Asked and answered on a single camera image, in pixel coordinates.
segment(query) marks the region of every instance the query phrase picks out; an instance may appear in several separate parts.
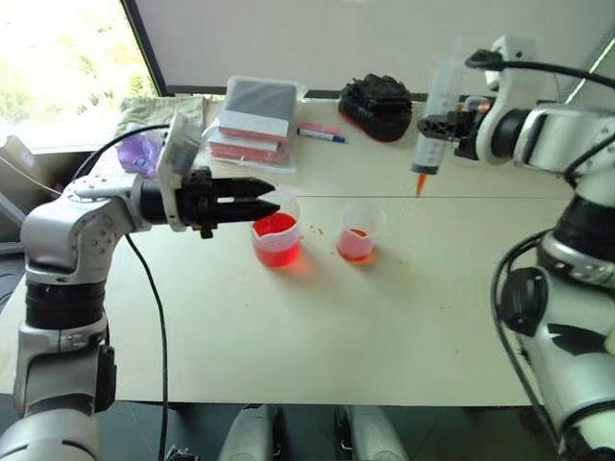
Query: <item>table surface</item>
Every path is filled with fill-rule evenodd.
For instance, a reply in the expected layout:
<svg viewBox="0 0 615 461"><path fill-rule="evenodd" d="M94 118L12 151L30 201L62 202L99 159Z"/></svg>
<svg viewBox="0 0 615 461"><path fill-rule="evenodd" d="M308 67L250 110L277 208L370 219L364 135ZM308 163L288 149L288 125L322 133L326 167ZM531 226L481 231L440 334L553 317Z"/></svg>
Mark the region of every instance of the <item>table surface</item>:
<svg viewBox="0 0 615 461"><path fill-rule="evenodd" d="M372 141L337 117L333 103L303 104L299 117L340 125L349 142L300 138L297 175L257 174L299 197L297 261L263 267L246 223L220 226L211 241L166 227L135 235L167 317L170 399L526 404L491 323L489 282L505 250L552 226L571 193L547 175L451 160L415 199L411 139ZM98 172L113 163L101 159ZM213 169L246 174L222 163ZM334 249L340 209L353 197L368 197L388 217L369 265ZM12 389L24 296L22 280L0 316L0 392ZM106 307L117 397L160 400L156 305L124 241Z"/></svg>

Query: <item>plastic beaker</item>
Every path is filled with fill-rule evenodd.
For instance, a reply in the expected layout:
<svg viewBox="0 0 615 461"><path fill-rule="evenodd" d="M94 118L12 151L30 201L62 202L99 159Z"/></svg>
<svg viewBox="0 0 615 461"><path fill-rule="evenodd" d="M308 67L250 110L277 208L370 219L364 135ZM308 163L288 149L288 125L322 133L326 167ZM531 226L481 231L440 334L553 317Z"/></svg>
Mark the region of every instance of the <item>plastic beaker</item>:
<svg viewBox="0 0 615 461"><path fill-rule="evenodd" d="M252 244L265 266L284 266L294 261L301 251L299 203L291 194L278 190L263 195L261 199L279 205L280 210L252 225Z"/></svg>
<svg viewBox="0 0 615 461"><path fill-rule="evenodd" d="M376 236L386 225L386 215L368 203L348 204L342 210L342 230L337 252L347 261L366 260L374 250Z"/></svg>

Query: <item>robotic arm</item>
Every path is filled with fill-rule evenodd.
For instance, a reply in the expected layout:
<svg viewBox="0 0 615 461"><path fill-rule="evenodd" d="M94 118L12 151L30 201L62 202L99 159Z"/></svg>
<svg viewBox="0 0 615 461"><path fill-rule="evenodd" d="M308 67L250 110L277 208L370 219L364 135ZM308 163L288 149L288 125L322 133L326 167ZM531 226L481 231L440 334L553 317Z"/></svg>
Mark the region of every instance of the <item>robotic arm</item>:
<svg viewBox="0 0 615 461"><path fill-rule="evenodd" d="M190 172L199 144L197 128L178 114L165 135L157 181L81 178L26 219L27 312L14 384L22 419L0 439L0 460L100 459L94 413L107 409L115 394L103 300L123 235L168 223L209 238L219 223L254 221L278 210L258 199L274 190L266 182Z"/></svg>
<svg viewBox="0 0 615 461"><path fill-rule="evenodd" d="M481 60L534 61L528 40L503 36ZM498 96L487 113L449 112L419 122L427 137L458 142L455 154L549 173L571 174L575 196L537 246L537 265L509 273L498 322L519 340L532 369L563 459L615 459L615 112L536 106L545 74L506 68L487 72Z"/></svg>

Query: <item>plastic syringe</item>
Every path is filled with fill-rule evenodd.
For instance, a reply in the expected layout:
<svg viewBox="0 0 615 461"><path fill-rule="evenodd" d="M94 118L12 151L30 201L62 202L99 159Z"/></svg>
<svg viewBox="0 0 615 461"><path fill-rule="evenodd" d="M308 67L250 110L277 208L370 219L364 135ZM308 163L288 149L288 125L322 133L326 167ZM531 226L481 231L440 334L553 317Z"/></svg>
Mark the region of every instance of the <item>plastic syringe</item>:
<svg viewBox="0 0 615 461"><path fill-rule="evenodd" d="M425 104L424 116L447 114L455 110L463 72L463 64L459 59L461 44L461 36L457 36L453 40L449 56L438 64ZM421 195L427 177L438 172L442 158L450 145L449 141L427 138L419 133L411 166L411 170L419 174L416 183L417 197Z"/></svg>

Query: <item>red liquid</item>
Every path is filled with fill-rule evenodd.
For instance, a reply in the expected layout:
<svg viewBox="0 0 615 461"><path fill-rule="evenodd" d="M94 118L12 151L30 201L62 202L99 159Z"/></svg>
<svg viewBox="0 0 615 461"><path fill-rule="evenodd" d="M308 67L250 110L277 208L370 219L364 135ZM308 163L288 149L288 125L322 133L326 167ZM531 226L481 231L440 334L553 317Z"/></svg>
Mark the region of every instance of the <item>red liquid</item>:
<svg viewBox="0 0 615 461"><path fill-rule="evenodd" d="M350 232L355 233L359 237L366 237L367 232L359 229L350 229ZM356 254L357 252L361 252L363 248L369 247L371 242L366 240L358 241L357 238L353 238L349 233L342 232L339 241L337 242L337 252L340 256L350 262L362 262L369 259L372 255L371 250L367 252L365 255L355 256L350 255L350 253Z"/></svg>
<svg viewBox="0 0 615 461"><path fill-rule="evenodd" d="M278 233L287 231L292 228L297 221L292 216L286 213L274 213L271 216L259 219L252 226L259 237L262 237L268 233ZM266 252L260 248L255 247L257 257L265 266L280 267L292 262L301 251L299 242L292 247L284 250L283 252Z"/></svg>

